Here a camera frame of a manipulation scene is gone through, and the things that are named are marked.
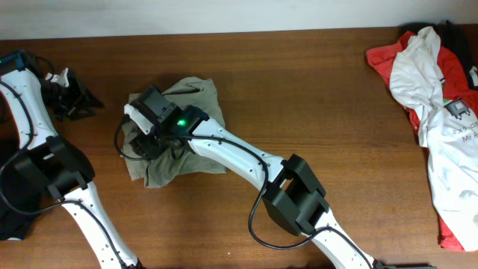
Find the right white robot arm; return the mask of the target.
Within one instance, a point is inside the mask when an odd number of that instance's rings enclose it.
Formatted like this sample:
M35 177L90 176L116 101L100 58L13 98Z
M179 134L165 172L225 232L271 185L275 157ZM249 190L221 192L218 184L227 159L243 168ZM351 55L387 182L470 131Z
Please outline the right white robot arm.
M336 268L377 268L340 227L326 201L326 191L307 162L298 155L284 159L261 151L226 131L200 108L181 109L156 87L125 105L124 113L147 138L160 145L183 148L229 168L259 190L253 208L264 204L269 217L309 242Z

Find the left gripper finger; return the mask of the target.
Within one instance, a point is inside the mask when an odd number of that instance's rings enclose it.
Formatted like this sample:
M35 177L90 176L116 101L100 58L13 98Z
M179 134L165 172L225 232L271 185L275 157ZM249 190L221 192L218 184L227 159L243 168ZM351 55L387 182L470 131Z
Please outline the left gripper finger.
M95 111L90 108L72 108L66 116L71 120L81 120L88 117L94 117Z
M82 108L104 108L104 104L97 99L85 86L80 86Z

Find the khaki green shorts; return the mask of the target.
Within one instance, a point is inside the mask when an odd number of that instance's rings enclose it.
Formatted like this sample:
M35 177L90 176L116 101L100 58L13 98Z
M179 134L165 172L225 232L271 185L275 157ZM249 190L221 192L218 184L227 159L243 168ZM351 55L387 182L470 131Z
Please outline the khaki green shorts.
M133 138L132 129L138 126L125 115L118 127L124 133L124 143L119 153L125 159L131 180L142 179L145 188L161 188L184 174L226 172L222 164L192 152L186 140L179 137L191 134L202 120L216 120L221 127L226 125L217 89L211 79L183 78L163 92L151 86L145 93L134 93L128 97L127 104L137 103L147 106L157 115L151 135L156 133L155 129L173 130L173 138L182 141L186 153L179 160L174 160L168 149L152 161L129 160L129 156L137 157L128 142Z

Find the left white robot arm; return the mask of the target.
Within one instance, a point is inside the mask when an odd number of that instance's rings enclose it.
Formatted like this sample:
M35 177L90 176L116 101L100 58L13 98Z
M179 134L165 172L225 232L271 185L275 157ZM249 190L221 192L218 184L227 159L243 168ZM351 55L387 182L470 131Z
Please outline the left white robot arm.
M23 49L1 57L1 95L19 135L19 149L4 166L69 212L101 268L141 268L101 204L92 164L52 124L92 117L103 104L73 71L45 74L39 62Z

